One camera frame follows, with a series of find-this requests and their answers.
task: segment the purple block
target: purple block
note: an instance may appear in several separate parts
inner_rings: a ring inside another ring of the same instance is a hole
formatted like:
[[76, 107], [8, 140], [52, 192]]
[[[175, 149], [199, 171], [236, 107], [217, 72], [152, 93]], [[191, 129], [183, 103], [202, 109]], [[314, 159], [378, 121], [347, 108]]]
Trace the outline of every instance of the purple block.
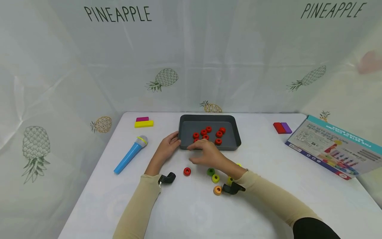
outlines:
[[289, 128], [287, 123], [283, 122], [283, 123], [281, 123], [281, 125], [285, 129], [286, 133], [292, 133], [292, 130]]
[[148, 117], [139, 117], [137, 118], [137, 120], [135, 122], [139, 122], [139, 121], [148, 121], [149, 118]]

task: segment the hand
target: hand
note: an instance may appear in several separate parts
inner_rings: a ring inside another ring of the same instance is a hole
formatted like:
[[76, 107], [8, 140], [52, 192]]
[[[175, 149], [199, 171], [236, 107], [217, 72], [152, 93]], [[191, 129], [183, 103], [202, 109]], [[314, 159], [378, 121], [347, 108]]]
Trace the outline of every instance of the hand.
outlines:
[[147, 175], [157, 175], [162, 168], [165, 161], [174, 153], [174, 151], [179, 147], [180, 140], [178, 140], [178, 131], [170, 134], [162, 140], [159, 144], [154, 156], [150, 160], [149, 165], [145, 171]]
[[203, 156], [199, 158], [189, 158], [193, 164], [201, 164], [207, 167], [213, 167], [224, 172], [233, 179], [239, 179], [247, 171], [226, 158], [214, 145], [206, 139], [198, 140], [187, 147], [188, 150], [202, 149]]

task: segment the toy box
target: toy box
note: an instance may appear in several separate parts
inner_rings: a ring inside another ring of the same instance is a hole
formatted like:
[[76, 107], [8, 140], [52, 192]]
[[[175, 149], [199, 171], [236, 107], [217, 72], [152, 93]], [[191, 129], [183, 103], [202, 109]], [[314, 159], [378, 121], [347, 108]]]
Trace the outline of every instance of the toy box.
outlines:
[[382, 166], [382, 147], [311, 115], [285, 144], [345, 180]]

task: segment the blue toy microphone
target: blue toy microphone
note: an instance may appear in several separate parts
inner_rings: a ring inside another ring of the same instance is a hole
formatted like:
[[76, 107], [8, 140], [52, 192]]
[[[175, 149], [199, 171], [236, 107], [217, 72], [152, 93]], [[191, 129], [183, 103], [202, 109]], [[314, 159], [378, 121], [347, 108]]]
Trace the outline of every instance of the blue toy microphone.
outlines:
[[130, 161], [138, 154], [138, 152], [143, 147], [147, 145], [148, 142], [149, 140], [144, 135], [137, 137], [137, 140], [135, 140], [134, 145], [131, 147], [131, 149], [127, 152], [127, 154], [118, 164], [118, 166], [115, 168], [114, 173], [119, 174], [120, 172], [122, 172], [122, 170], [126, 167], [126, 165], [130, 163]]

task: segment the beige sleeve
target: beige sleeve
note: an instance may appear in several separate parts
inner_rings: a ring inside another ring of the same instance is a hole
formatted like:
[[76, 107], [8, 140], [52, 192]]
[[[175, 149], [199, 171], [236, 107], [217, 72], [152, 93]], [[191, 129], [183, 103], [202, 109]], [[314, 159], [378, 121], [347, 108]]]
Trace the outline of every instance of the beige sleeve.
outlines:
[[151, 209], [160, 193], [160, 175], [142, 175], [133, 196], [123, 212], [113, 239], [143, 239]]
[[283, 190], [279, 186], [263, 179], [254, 172], [248, 171], [235, 180], [243, 186], [253, 197], [261, 199], [291, 228], [301, 218], [315, 218], [322, 221], [308, 206], [298, 200], [295, 196]]

